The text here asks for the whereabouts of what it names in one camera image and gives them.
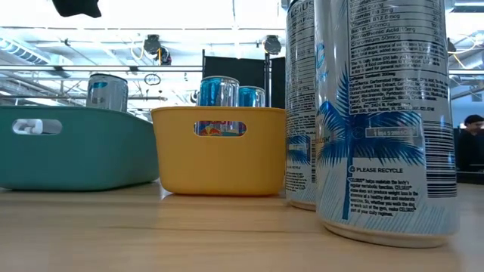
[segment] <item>table surface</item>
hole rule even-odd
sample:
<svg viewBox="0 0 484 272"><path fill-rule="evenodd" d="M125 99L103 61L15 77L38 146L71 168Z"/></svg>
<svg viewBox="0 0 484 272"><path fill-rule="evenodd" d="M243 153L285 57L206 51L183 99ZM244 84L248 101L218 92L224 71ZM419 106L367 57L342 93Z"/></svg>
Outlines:
<svg viewBox="0 0 484 272"><path fill-rule="evenodd" d="M283 199L166 195L158 183L100 193L0 192L0 270L483 271L484 187L459 184L461 231L397 249L325 230Z"/></svg>

